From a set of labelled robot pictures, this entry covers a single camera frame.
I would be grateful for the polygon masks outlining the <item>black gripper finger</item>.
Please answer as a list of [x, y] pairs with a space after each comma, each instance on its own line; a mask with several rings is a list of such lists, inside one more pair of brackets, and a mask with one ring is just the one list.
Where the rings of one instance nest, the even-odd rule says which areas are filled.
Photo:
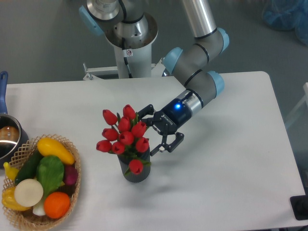
[[145, 123], [146, 125], [154, 125], [158, 122], [156, 118], [157, 111], [154, 109], [154, 106], [152, 104], [147, 105], [140, 111], [138, 111], [138, 122], [141, 121]]
[[169, 153], [173, 152], [184, 140], [183, 133], [176, 132], [174, 136], [175, 140], [172, 143], [167, 143], [168, 135], [163, 134], [161, 143], [150, 151], [150, 155], [155, 155], [157, 152], [163, 153], [164, 151], [167, 151]]

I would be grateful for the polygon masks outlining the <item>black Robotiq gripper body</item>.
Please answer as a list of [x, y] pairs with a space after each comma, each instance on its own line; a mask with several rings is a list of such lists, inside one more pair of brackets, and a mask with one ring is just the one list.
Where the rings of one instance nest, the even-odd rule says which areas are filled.
[[152, 127], [158, 134], [175, 134], [192, 117], [193, 114], [186, 100], [186, 98], [175, 98], [154, 113]]

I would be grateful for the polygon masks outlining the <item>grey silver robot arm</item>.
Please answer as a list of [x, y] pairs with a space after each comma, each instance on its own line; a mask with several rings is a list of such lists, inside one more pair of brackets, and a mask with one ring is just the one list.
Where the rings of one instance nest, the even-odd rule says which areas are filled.
[[[178, 129], [224, 90], [220, 74], [203, 67], [229, 45], [229, 36], [215, 24], [206, 0], [181, 2], [195, 42], [187, 51], [172, 49], [163, 59], [165, 73], [175, 77], [185, 90], [160, 111], [149, 105], [139, 118], [162, 136], [151, 151], [172, 152], [183, 140]], [[152, 70], [152, 43], [158, 34], [155, 19], [139, 0], [89, 0], [79, 15], [95, 35], [104, 35], [113, 46], [119, 78], [149, 77]]]

